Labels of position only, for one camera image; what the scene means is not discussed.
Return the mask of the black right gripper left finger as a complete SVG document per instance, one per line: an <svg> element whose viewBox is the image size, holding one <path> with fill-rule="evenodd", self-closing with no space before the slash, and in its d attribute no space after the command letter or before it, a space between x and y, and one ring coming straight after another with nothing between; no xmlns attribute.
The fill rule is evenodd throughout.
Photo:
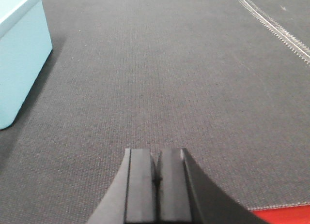
<svg viewBox="0 0 310 224"><path fill-rule="evenodd" d="M87 223L156 223L154 162L148 149L125 150L112 184Z"/></svg>

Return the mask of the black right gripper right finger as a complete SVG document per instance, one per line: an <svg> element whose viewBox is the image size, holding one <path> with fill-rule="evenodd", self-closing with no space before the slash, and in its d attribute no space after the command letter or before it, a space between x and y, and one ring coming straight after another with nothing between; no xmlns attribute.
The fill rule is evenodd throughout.
<svg viewBox="0 0 310 224"><path fill-rule="evenodd" d="M186 149L163 149L158 160L161 224L264 224L223 192Z"/></svg>

